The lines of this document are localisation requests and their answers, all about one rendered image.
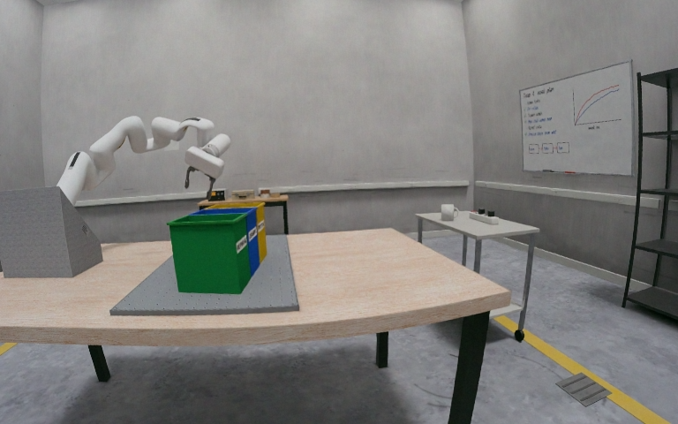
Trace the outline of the blue bin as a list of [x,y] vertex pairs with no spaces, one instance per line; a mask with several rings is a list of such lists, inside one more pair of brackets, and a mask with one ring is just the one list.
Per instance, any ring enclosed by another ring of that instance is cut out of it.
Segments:
[[248,216],[245,217],[246,220],[246,231],[247,231],[247,243],[248,243],[248,253],[249,253],[249,262],[251,267],[251,277],[256,272],[257,268],[260,265],[260,256],[259,256],[259,246],[258,246],[258,234],[257,234],[257,223],[256,223],[256,209],[255,208],[213,208],[213,209],[202,209],[191,215],[214,215],[214,214],[238,214],[238,213],[247,213]]

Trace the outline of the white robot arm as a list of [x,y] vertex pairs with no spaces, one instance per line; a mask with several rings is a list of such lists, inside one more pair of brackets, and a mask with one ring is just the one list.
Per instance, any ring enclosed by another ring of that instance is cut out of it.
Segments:
[[82,190],[87,192],[95,189],[114,171],[114,152],[122,146],[127,135],[132,151],[145,153],[165,148],[171,140],[180,141],[188,126],[197,128],[198,149],[211,148],[215,157],[219,158],[230,147],[230,138],[223,133],[214,137],[214,124],[201,117],[190,117],[182,123],[156,117],[151,124],[152,139],[147,139],[145,127],[139,117],[127,117],[89,148],[94,165],[87,153],[73,154],[57,186],[60,186],[74,207]]

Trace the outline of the yellow open bin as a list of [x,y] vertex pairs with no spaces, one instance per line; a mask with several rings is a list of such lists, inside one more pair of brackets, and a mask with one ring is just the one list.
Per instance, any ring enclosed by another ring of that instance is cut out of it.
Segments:
[[258,231],[258,244],[259,244],[259,256],[260,256],[260,264],[264,260],[264,258],[267,255],[267,244],[266,244],[266,232],[265,232],[265,218],[264,218],[264,205],[265,202],[259,202],[259,203],[238,203],[238,204],[219,204],[215,205],[213,207],[205,208],[205,209],[213,209],[213,208],[244,208],[244,207],[249,207],[249,208],[255,208],[258,207],[256,210],[256,218],[257,218],[257,231]]

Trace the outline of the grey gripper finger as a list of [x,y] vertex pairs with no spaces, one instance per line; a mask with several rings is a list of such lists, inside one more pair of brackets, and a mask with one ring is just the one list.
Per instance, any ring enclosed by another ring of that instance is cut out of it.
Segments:
[[195,172],[195,171],[199,171],[199,170],[193,168],[192,166],[190,166],[190,167],[187,169],[187,172],[186,172],[186,180],[185,180],[185,188],[186,188],[186,189],[189,187],[189,183],[190,183],[190,179],[189,179],[189,173],[190,173],[190,171]]
[[[205,173],[204,173],[204,175],[208,176],[208,175],[205,174]],[[210,177],[210,176],[208,176],[208,177],[209,177],[209,181],[211,181],[211,182],[210,182],[209,190],[207,191],[207,200],[210,200],[210,199],[211,199],[211,195],[212,195],[213,183],[216,181],[216,179],[215,179],[215,178],[212,178],[212,177]]]

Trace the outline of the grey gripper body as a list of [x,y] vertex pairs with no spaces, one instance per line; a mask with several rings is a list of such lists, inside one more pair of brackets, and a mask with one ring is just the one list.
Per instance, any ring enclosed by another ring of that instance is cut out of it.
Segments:
[[219,178],[224,166],[224,162],[216,158],[214,151],[208,147],[190,147],[185,152],[185,163],[212,178]]

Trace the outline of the green bin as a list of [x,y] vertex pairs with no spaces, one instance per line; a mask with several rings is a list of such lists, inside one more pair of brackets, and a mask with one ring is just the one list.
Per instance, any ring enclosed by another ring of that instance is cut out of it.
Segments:
[[167,223],[178,292],[243,292],[251,280],[246,216],[191,215]]

